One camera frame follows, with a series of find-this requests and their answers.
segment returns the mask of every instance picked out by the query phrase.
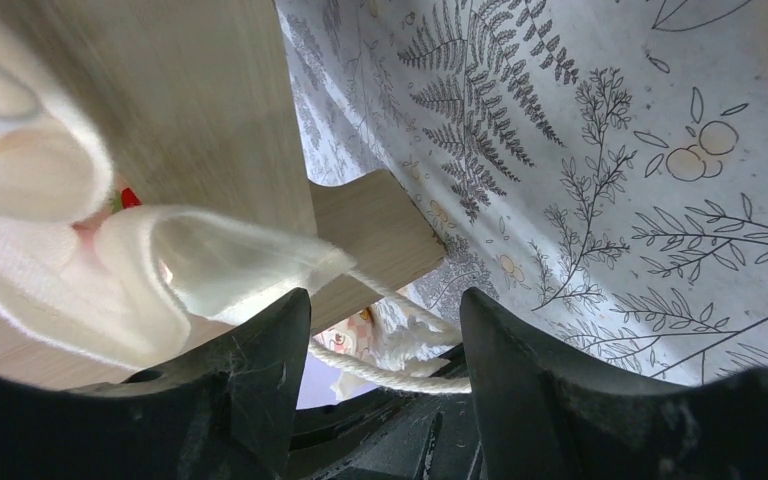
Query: floral tablecloth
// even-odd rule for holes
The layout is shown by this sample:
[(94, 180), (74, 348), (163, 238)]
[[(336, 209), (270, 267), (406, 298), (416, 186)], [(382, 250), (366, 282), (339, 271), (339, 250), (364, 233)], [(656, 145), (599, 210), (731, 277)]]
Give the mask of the floral tablecloth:
[(447, 245), (428, 307), (478, 286), (678, 383), (768, 365), (768, 1), (276, 3), (311, 178), (393, 171)]

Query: white cloth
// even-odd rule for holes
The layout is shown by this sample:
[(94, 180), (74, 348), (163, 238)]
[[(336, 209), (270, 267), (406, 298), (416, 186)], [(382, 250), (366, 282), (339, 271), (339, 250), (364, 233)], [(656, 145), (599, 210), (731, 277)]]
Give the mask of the white cloth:
[(21, 331), (141, 369), (182, 350), (188, 312), (237, 325), (354, 266), (326, 242), (183, 206), (76, 229), (113, 180), (95, 126), (0, 26), (0, 314)]

